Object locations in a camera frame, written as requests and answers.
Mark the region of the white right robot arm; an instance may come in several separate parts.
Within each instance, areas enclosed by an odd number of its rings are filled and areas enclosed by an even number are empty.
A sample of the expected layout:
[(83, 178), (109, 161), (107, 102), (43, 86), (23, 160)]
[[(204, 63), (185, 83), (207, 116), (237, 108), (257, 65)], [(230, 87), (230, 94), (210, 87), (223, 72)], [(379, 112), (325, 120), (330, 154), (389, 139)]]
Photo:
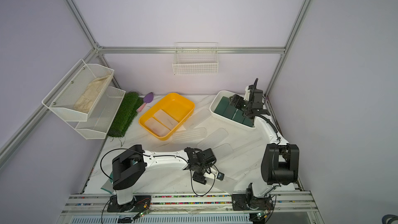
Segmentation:
[(244, 194), (232, 195), (233, 209), (269, 214), (276, 204), (276, 196), (272, 196), (272, 192), (297, 182), (300, 150), (297, 145), (290, 144), (267, 118), (270, 113), (265, 108), (263, 91), (257, 89), (257, 83), (245, 89), (244, 97), (237, 94), (230, 97), (230, 105), (242, 110), (244, 117), (253, 120), (254, 127), (261, 131), (266, 141), (260, 176), (248, 185)]

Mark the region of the green pencil case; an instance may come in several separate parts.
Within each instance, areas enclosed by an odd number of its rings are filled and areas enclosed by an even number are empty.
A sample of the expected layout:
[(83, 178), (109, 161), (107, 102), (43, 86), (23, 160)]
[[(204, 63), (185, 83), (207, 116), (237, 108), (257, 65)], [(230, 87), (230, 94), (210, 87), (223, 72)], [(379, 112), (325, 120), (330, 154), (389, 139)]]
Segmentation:
[(232, 120), (237, 123), (243, 124), (245, 122), (245, 119), (246, 119), (245, 113), (241, 110), (237, 110)]
[(253, 128), (254, 127), (254, 119), (245, 117), (242, 124), (249, 128)]
[(235, 114), (237, 113), (237, 111), (238, 111), (238, 109), (236, 107), (228, 104), (227, 107), (225, 108), (222, 116), (232, 120), (234, 118)]
[(218, 105), (216, 106), (214, 113), (222, 116), (228, 104), (230, 105), (230, 99), (228, 97), (223, 96)]

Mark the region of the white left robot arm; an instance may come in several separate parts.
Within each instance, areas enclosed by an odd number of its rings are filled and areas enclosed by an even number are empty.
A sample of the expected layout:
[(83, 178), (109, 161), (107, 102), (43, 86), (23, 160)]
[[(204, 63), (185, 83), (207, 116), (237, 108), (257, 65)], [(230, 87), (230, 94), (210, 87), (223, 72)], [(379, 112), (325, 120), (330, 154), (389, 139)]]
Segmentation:
[(122, 153), (112, 159), (113, 190), (119, 206), (137, 202), (132, 187), (146, 172), (163, 169), (189, 171), (191, 182), (205, 185), (206, 176), (213, 176), (213, 181), (221, 175), (215, 167), (216, 155), (212, 149), (201, 150), (187, 147), (183, 150), (155, 152), (144, 150), (141, 144), (130, 148), (118, 148)]

